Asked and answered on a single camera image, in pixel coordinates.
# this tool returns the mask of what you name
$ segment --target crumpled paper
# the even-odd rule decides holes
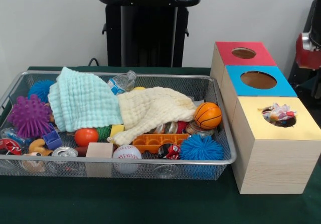
[[[260,110],[262,110],[264,119],[270,123],[276,121],[286,121],[297,116],[297,112],[290,110],[290,106],[286,104],[279,106],[277,103],[273,103],[272,106]]]

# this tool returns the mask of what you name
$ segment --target plastic water bottle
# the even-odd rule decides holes
[[[115,95],[129,92],[134,88],[137,75],[134,71],[117,75],[108,81],[108,86]]]

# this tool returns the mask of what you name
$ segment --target table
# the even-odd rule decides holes
[[[137,73],[210,73],[209,68],[130,69]],[[217,181],[0,176],[0,210],[2,223],[314,224],[321,223],[321,168],[316,165],[302,195],[240,195],[230,166]]]

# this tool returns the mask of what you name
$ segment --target white wall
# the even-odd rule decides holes
[[[262,41],[287,75],[312,0],[201,0],[183,66],[209,67],[215,41]],[[99,0],[0,0],[0,95],[28,66],[106,65]]]

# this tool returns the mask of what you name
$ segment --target blue block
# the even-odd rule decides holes
[[[46,135],[43,135],[42,138],[44,139],[48,149],[50,150],[55,150],[58,147],[62,146],[62,140],[55,130]]]
[[[225,66],[238,96],[280,96],[297,97],[278,67],[272,66]],[[262,72],[276,80],[276,86],[270,89],[258,89],[244,84],[241,76],[247,72]]]

